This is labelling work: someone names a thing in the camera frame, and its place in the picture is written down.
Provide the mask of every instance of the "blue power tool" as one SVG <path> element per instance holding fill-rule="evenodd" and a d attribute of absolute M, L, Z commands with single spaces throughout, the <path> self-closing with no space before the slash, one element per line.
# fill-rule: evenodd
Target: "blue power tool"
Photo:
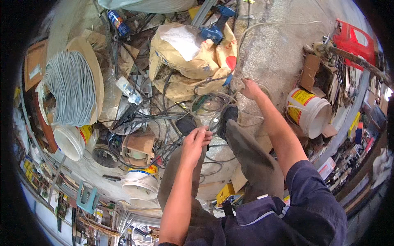
<path fill-rule="evenodd" d="M 219 11 L 220 17 L 210 28 L 201 29 L 201 37 L 205 40 L 211 39 L 215 44 L 219 44 L 223 39 L 224 25 L 230 17 L 235 15 L 235 11 L 225 6 L 212 7 L 212 9 Z"/>

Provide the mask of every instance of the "blue plastic stool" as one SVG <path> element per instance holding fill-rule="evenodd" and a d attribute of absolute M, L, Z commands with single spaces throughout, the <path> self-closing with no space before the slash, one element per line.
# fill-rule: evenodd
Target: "blue plastic stool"
<path fill-rule="evenodd" d="M 92 190 L 87 189 L 84 186 L 84 183 L 81 181 L 78 189 L 78 197 L 76 200 L 76 204 L 78 207 L 88 212 L 89 214 L 93 214 L 95 212 L 95 208 L 97 202 L 99 201 L 100 194 L 97 194 L 97 188 L 94 187 Z"/>

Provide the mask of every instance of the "sleeve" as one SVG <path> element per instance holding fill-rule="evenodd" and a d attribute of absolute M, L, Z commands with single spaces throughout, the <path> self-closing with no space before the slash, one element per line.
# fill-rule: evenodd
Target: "sleeve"
<path fill-rule="evenodd" d="M 287 173 L 290 208 L 284 220 L 317 245 L 342 245 L 347 217 L 324 180 L 309 161 L 294 164 Z"/>
<path fill-rule="evenodd" d="M 159 244 L 158 246 L 178 246 L 176 244 L 173 244 L 171 242 L 162 242 L 161 244 Z"/>

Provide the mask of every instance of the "leg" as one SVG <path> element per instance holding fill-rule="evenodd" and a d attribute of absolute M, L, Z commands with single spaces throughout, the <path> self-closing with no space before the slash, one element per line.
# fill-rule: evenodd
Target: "leg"
<path fill-rule="evenodd" d="M 200 183 L 200 173 L 203 166 L 204 158 L 206 153 L 206 147 L 203 148 L 201 157 L 197 163 L 196 168 L 193 171 L 193 181 L 191 184 L 191 226 L 203 226 L 209 220 L 216 219 L 215 216 L 203 210 L 200 202 L 195 198 L 197 196 L 198 187 Z M 182 154 L 182 147 L 177 148 L 171 155 L 170 160 L 165 168 L 162 182 L 159 188 L 159 194 L 157 199 L 159 201 L 160 207 L 164 210 L 165 204 L 167 203 L 168 196 L 170 195 L 172 185 L 175 180 L 175 175 L 178 170 L 180 156 Z"/>
<path fill-rule="evenodd" d="M 284 178 L 279 164 L 234 120 L 226 123 L 226 139 L 249 181 L 244 203 L 268 194 L 283 198 Z"/>

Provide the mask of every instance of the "hand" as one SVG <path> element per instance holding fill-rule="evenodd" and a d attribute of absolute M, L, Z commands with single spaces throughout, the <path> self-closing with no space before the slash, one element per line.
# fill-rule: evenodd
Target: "hand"
<path fill-rule="evenodd" d="M 243 78 L 242 82 L 245 84 L 245 88 L 241 89 L 241 93 L 247 98 L 256 100 L 260 95 L 265 95 L 255 81 Z"/>
<path fill-rule="evenodd" d="M 213 138 L 213 133 L 207 131 L 207 129 L 208 126 L 196 128 L 183 140 L 182 155 L 180 158 L 181 165 L 190 165 L 192 168 L 196 167 L 203 147 L 207 146 Z"/>

